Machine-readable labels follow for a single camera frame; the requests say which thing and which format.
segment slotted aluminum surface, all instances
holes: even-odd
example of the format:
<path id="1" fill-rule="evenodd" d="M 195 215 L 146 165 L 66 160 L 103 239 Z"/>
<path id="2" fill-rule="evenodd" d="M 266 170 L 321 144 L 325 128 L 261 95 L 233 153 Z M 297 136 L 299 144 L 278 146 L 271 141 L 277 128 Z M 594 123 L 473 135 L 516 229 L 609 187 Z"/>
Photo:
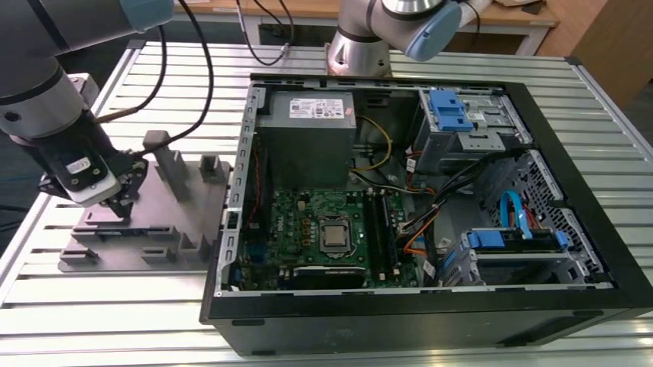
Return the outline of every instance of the slotted aluminum surface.
<path id="1" fill-rule="evenodd" d="M 277 47 L 258 47 L 266 59 Z M 258 66 L 245 46 L 211 45 L 215 100 L 204 125 L 176 143 L 187 160 L 219 153 L 233 163 L 249 74 L 325 74 L 325 52 L 298 47 L 278 67 Z M 96 110 L 136 105 L 159 73 L 159 44 L 128 50 Z M 391 55 L 395 76 L 525 83 L 621 237 L 653 277 L 653 166 L 621 113 L 600 98 L 582 68 L 558 58 L 443 54 L 429 63 Z M 198 44 L 170 44 L 159 97 L 134 116 L 106 125 L 116 148 L 138 149 L 148 129 L 178 133 L 204 103 L 206 61 Z M 0 261 L 0 365 L 460 365 L 560 366 L 653 363 L 653 314 L 605 323 L 542 347 L 242 359 L 198 323 L 206 274 L 62 274 L 59 251 L 82 209 L 40 196 Z"/>

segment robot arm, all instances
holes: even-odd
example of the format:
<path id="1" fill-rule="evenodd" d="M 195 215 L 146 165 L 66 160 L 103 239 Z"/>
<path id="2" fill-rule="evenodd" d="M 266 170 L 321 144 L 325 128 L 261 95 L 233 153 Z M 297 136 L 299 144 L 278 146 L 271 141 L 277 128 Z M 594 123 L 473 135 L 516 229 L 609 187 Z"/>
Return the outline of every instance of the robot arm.
<path id="1" fill-rule="evenodd" d="M 343 0 L 331 72 L 386 76 L 389 44 L 415 60 L 461 22 L 453 0 Z M 172 0 L 0 1 L 0 129 L 46 171 L 39 187 L 127 217 L 148 161 L 116 151 L 55 56 L 164 24 Z"/>
<path id="2" fill-rule="evenodd" d="M 32 155 L 42 191 L 128 216 L 147 161 L 114 149 L 55 56 L 166 23 L 172 0 L 0 2 L 0 129 Z"/>
<path id="3" fill-rule="evenodd" d="M 460 23 L 461 6 L 453 0 L 342 1 L 330 72 L 386 76 L 389 45 L 415 61 L 427 61 L 448 45 Z"/>

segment wooden table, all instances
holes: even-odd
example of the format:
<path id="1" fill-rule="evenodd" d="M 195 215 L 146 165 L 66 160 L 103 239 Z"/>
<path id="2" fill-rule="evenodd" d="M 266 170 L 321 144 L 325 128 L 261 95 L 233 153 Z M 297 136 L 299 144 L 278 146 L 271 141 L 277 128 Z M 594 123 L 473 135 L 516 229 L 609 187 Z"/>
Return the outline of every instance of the wooden table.
<path id="1" fill-rule="evenodd" d="M 295 24 L 337 26 L 341 0 L 286 0 L 287 8 L 293 14 Z M 287 22 L 286 13 L 279 0 L 261 0 L 283 22 Z M 245 26 L 253 44 L 261 44 L 258 26 L 274 24 L 275 20 L 257 6 L 253 0 L 241 0 L 245 14 Z M 207 3 L 191 5 L 198 18 L 203 21 L 238 21 L 235 16 L 235 0 L 210 0 Z M 460 32 L 476 32 L 476 20 L 460 29 Z M 532 15 L 521 7 L 506 8 L 493 3 L 481 13 L 481 33 L 484 34 L 518 34 L 525 36 L 517 55 L 533 56 L 548 35 L 549 29 L 558 25 L 558 18 L 544 7 L 538 15 Z"/>

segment blue latch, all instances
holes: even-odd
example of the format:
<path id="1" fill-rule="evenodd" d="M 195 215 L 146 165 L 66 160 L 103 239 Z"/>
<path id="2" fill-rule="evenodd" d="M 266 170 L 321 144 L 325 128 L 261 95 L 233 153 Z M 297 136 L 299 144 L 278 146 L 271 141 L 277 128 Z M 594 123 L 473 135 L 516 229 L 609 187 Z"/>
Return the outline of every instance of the blue latch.
<path id="1" fill-rule="evenodd" d="M 472 248 L 504 248 L 506 244 L 500 231 L 476 231 L 468 233 Z"/>
<path id="2" fill-rule="evenodd" d="M 564 231 L 556 231 L 556 239 L 558 240 L 560 248 L 566 250 L 569 247 L 568 234 Z"/>
<path id="3" fill-rule="evenodd" d="M 465 114 L 465 104 L 452 90 L 431 90 L 429 92 L 430 110 L 438 117 L 438 127 L 443 132 L 470 132 L 474 124 Z"/>

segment black cable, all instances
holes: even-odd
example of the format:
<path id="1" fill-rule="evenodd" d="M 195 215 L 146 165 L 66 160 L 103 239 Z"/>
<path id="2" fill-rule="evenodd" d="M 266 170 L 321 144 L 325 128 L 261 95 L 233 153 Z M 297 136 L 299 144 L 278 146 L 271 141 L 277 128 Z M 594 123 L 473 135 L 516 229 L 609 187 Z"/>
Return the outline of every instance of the black cable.
<path id="1" fill-rule="evenodd" d="M 12 220 L 11 222 L 3 223 L 0 224 L 0 229 L 4 229 L 8 226 L 15 226 L 16 224 L 20 225 L 22 222 L 23 220 L 18 219 L 18 220 Z"/>
<path id="2" fill-rule="evenodd" d="M 275 20 L 277 24 L 281 25 L 282 32 L 286 33 L 286 30 L 283 29 L 285 24 L 282 23 L 282 21 L 279 20 L 279 18 L 277 18 L 277 15 L 274 15 L 273 12 L 270 10 L 267 10 L 267 8 L 263 6 L 263 4 L 258 0 L 254 0 L 254 3 L 273 17 L 273 19 Z"/>
<path id="3" fill-rule="evenodd" d="M 179 0 L 179 4 L 184 8 L 188 19 L 191 20 L 192 27 L 195 28 L 196 36 L 200 39 L 202 49 L 204 50 L 206 66 L 208 68 L 208 92 L 207 92 L 207 96 L 206 96 L 204 108 L 202 109 L 202 114 L 200 114 L 199 119 L 196 120 L 196 122 L 192 124 L 192 126 L 184 132 L 180 132 L 178 135 L 172 136 L 166 141 L 162 141 L 154 147 L 147 148 L 143 151 L 136 152 L 134 154 L 134 156 L 136 158 L 142 158 L 146 154 L 152 153 L 158 149 L 168 146 L 172 142 L 180 140 L 182 138 L 186 138 L 188 136 L 188 134 L 191 134 L 202 126 L 202 123 L 204 122 L 204 119 L 206 119 L 206 115 L 208 114 L 208 111 L 211 108 L 211 101 L 214 100 L 215 75 L 214 75 L 214 61 L 211 60 L 211 52 L 208 49 L 208 43 L 206 42 L 204 33 L 202 32 L 200 24 L 198 23 L 198 21 L 195 19 L 195 14 L 192 13 L 192 10 L 188 7 L 188 4 L 186 3 L 186 0 Z"/>
<path id="4" fill-rule="evenodd" d="M 163 86 L 163 79 L 166 79 L 166 74 L 167 74 L 167 39 L 166 39 L 166 31 L 162 25 L 158 26 L 158 31 L 159 31 L 159 38 L 162 40 L 162 70 L 159 71 L 159 79 L 156 81 L 156 84 L 154 85 L 152 92 L 150 93 L 148 97 L 144 99 L 143 103 L 136 107 L 131 107 L 130 109 L 124 109 L 123 111 L 118 111 L 111 113 L 110 115 L 98 117 L 96 118 L 98 124 L 103 124 L 106 122 L 111 122 L 116 119 L 120 119 L 124 116 L 134 115 L 144 107 L 147 107 L 147 105 L 152 102 L 152 99 L 156 97 L 159 93 L 159 90 Z"/>
<path id="5" fill-rule="evenodd" d="M 443 201 L 448 199 L 448 196 L 454 193 L 460 188 L 468 186 L 470 183 L 473 183 L 481 173 L 484 172 L 485 168 L 490 165 L 492 162 L 505 159 L 505 158 L 512 158 L 512 157 L 518 157 L 522 155 L 528 149 L 532 149 L 533 147 L 530 146 L 522 146 L 518 148 L 509 149 L 506 151 L 501 151 L 497 153 L 490 153 L 486 156 L 484 156 L 481 159 L 478 159 L 476 162 L 472 163 L 466 168 L 460 170 L 452 178 L 449 178 L 448 182 L 445 185 L 438 190 L 438 193 L 435 194 L 434 200 L 433 200 L 433 207 L 418 217 L 411 219 L 406 224 L 405 228 L 409 228 L 410 226 L 414 226 L 418 222 L 422 220 L 427 220 L 437 212 L 438 208 L 442 206 Z M 462 180 L 458 180 L 465 175 L 469 175 L 466 178 Z"/>
<path id="6" fill-rule="evenodd" d="M 466 4 L 472 8 L 472 11 L 477 15 L 477 31 L 474 32 L 474 38 L 472 39 L 472 43 L 469 44 L 468 51 L 466 51 L 470 52 L 474 46 L 477 45 L 478 37 L 481 36 L 481 15 L 478 13 L 477 8 L 472 6 L 472 4 L 469 3 L 469 0 L 464 0 L 464 4 Z"/>
<path id="7" fill-rule="evenodd" d="M 273 16 L 273 18 L 278 21 L 278 23 L 281 25 L 283 25 L 281 20 L 273 15 L 271 11 L 266 9 L 266 7 L 261 4 L 261 2 L 258 2 L 257 0 L 254 2 L 259 6 L 259 8 L 269 15 Z M 253 54 L 253 57 L 254 57 L 254 59 L 257 59 L 259 64 L 262 64 L 267 67 L 274 66 L 283 59 L 283 57 L 286 56 L 286 53 L 287 53 L 287 49 L 290 48 L 290 46 L 295 42 L 295 21 L 293 20 L 293 16 L 290 14 L 290 11 L 287 10 L 287 6 L 286 6 L 286 3 L 283 2 L 283 0 L 279 0 L 279 4 L 282 5 L 283 11 L 286 12 L 287 19 L 290 20 L 290 41 L 283 45 L 279 56 L 271 62 L 267 62 L 267 61 L 262 60 L 262 58 L 257 55 L 257 51 L 254 51 L 253 43 L 249 40 L 247 31 L 245 30 L 243 8 L 241 6 L 241 0 L 235 0 L 235 9 L 238 10 L 238 17 L 241 20 L 241 30 L 243 31 L 245 43 L 247 44 L 249 52 Z"/>
<path id="8" fill-rule="evenodd" d="M 3 204 L 0 204 L 0 210 L 5 210 L 8 212 L 22 212 L 22 213 L 27 213 L 30 211 L 28 208 L 23 208 L 22 206 L 3 205 Z"/>
<path id="9" fill-rule="evenodd" d="M 3 228 L 0 229 L 0 233 L 4 233 L 4 232 L 9 232 L 9 231 L 14 231 L 15 229 L 18 229 L 20 227 L 20 224 L 16 224 L 11 227 L 7 227 L 7 228 Z"/>

